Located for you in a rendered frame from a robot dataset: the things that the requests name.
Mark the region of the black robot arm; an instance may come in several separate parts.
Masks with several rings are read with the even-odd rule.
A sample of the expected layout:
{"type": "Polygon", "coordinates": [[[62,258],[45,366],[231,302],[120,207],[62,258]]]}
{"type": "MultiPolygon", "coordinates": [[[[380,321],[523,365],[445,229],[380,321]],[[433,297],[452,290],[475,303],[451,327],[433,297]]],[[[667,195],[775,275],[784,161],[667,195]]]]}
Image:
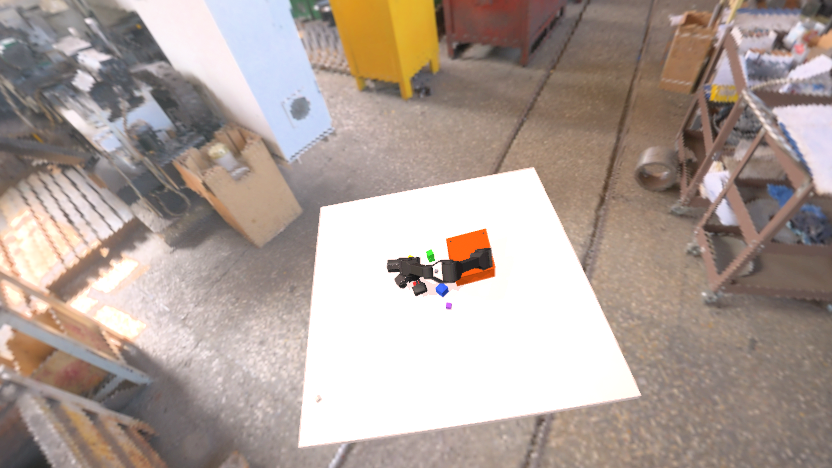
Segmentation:
{"type": "Polygon", "coordinates": [[[486,270],[493,267],[492,248],[475,249],[475,252],[470,253],[470,258],[462,261],[454,261],[453,259],[439,260],[433,265],[421,264],[420,257],[402,257],[393,260],[387,260],[388,273],[400,272],[395,277],[395,282],[399,288],[404,289],[407,283],[411,283],[410,277],[417,275],[424,279],[432,279],[439,284],[451,284],[461,279],[462,273],[472,269],[486,270]],[[433,275],[433,267],[437,263],[441,263],[443,280],[433,275]]]}

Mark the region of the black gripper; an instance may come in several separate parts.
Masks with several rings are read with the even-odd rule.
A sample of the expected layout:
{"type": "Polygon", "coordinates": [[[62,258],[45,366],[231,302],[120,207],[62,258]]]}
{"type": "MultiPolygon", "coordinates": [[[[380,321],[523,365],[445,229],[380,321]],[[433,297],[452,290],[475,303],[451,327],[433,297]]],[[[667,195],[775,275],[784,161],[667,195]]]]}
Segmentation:
{"type": "Polygon", "coordinates": [[[419,278],[421,278],[421,277],[417,276],[417,275],[414,275],[414,276],[410,277],[412,282],[414,282],[414,281],[416,282],[416,285],[412,287],[412,290],[413,290],[415,296],[419,296],[419,295],[424,294],[428,291],[425,283],[421,282],[419,278]]]}

